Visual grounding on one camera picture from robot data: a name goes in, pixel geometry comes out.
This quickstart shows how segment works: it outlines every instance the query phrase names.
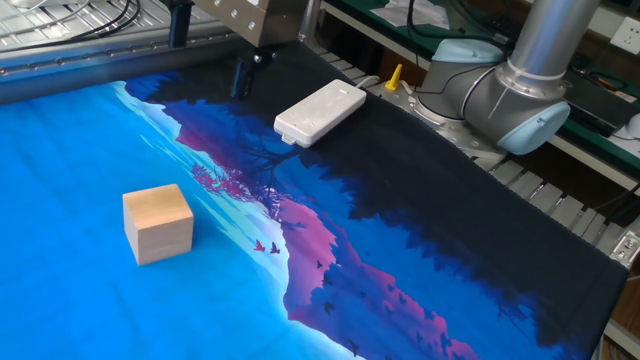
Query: light blue plastic cover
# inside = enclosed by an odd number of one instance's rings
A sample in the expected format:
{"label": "light blue plastic cover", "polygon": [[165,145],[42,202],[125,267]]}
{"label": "light blue plastic cover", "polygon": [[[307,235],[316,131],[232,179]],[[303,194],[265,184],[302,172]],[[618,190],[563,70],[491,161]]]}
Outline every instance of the light blue plastic cover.
{"label": "light blue plastic cover", "polygon": [[498,141],[498,146],[515,155],[528,154],[553,137],[570,111],[566,101],[554,104],[511,130]]}
{"label": "light blue plastic cover", "polygon": [[502,50],[480,40],[446,39],[440,43],[433,61],[462,64],[497,63],[502,60]]}

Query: yellow object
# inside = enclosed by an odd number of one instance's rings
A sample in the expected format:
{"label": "yellow object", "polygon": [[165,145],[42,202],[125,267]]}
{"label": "yellow object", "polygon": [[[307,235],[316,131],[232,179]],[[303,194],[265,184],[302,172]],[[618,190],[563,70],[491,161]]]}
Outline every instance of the yellow object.
{"label": "yellow object", "polygon": [[398,89],[398,81],[400,81],[400,73],[402,72],[402,64],[398,64],[396,71],[393,72],[391,80],[387,81],[384,86],[387,90],[396,91]]}

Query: electronic equipment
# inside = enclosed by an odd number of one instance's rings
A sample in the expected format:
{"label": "electronic equipment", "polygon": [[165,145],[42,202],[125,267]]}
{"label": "electronic equipment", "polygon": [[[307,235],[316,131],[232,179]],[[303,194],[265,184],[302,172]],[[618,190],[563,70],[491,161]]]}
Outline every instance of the electronic equipment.
{"label": "electronic equipment", "polygon": [[308,148],[364,104],[367,93],[334,80],[276,116],[275,131],[289,145]]}
{"label": "electronic equipment", "polygon": [[571,118],[603,136],[611,136],[638,113],[638,108],[580,74],[567,71],[570,83],[564,99],[571,106]]}

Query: metal bracket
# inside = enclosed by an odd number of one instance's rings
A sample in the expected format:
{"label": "metal bracket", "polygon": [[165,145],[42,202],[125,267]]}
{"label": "metal bracket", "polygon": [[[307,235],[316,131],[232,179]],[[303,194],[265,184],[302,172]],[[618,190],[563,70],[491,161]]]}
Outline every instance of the metal bracket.
{"label": "metal bracket", "polygon": [[382,98],[422,120],[467,155],[490,160],[502,160],[507,156],[506,150],[495,147],[466,121],[447,119],[429,111],[404,86],[395,91],[385,88],[384,84],[381,86]]}
{"label": "metal bracket", "polygon": [[195,3],[191,0],[160,0],[171,13],[169,28],[169,47],[179,48],[187,45],[189,23],[191,22],[191,8]]}
{"label": "metal bracket", "polygon": [[251,47],[239,52],[236,76],[231,88],[231,96],[234,99],[241,100],[249,95],[255,73],[273,62],[276,58],[276,49],[277,46]]}
{"label": "metal bracket", "polygon": [[633,260],[640,252],[640,219],[637,219],[629,226],[629,228],[622,233],[618,240],[613,253],[610,257],[621,263],[624,267],[629,268],[633,264]]}

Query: power outlet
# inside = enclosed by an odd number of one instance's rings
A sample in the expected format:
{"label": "power outlet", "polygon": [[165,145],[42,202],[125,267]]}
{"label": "power outlet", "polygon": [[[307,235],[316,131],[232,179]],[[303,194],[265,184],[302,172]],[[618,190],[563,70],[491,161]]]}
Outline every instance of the power outlet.
{"label": "power outlet", "polygon": [[621,49],[638,55],[640,53],[640,21],[625,18],[611,38],[611,43]]}

